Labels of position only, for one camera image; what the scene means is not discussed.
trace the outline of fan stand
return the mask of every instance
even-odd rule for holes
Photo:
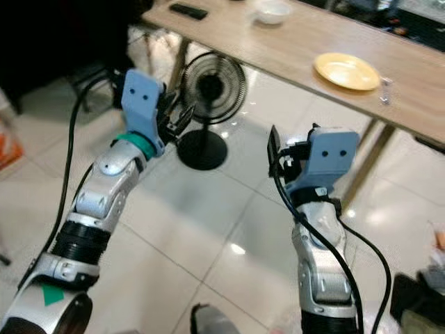
[[[228,152],[224,139],[209,130],[211,106],[220,97],[223,83],[217,74],[210,74],[200,79],[198,88],[209,117],[204,119],[201,130],[190,131],[181,137],[177,153],[186,166],[196,170],[211,170],[224,163]]]

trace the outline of yellow plate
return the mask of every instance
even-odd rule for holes
[[[380,85],[380,75],[366,61],[349,54],[321,54],[315,69],[327,80],[350,89],[371,90]]]

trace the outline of white bowl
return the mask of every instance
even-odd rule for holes
[[[280,0],[263,0],[257,4],[257,20],[265,24],[282,23],[291,14],[291,7]]]

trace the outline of white tile floor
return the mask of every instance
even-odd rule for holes
[[[155,55],[156,48],[163,54],[154,59],[163,77],[171,54],[164,41],[153,43]],[[95,309],[88,333],[186,334],[197,302],[218,306],[243,334],[267,333],[289,308],[298,311],[292,219],[266,177],[270,127],[276,124],[286,140],[304,138],[313,122],[362,132],[369,119],[262,73],[247,73],[243,108],[213,127],[229,134],[223,166],[191,170],[173,148],[150,162],[91,289]],[[13,119],[26,156],[0,172],[0,245],[13,260],[11,267],[0,267],[0,318],[54,221],[73,101],[68,84],[57,80],[27,95],[24,114]],[[115,110],[80,117],[68,198],[89,163],[122,129]],[[414,274],[428,265],[429,221],[443,222],[444,170],[443,156],[398,132],[353,203],[349,224],[381,247],[394,273]],[[245,254],[236,254],[233,244]],[[347,258],[362,298],[375,305],[385,282],[378,261],[353,238]]]

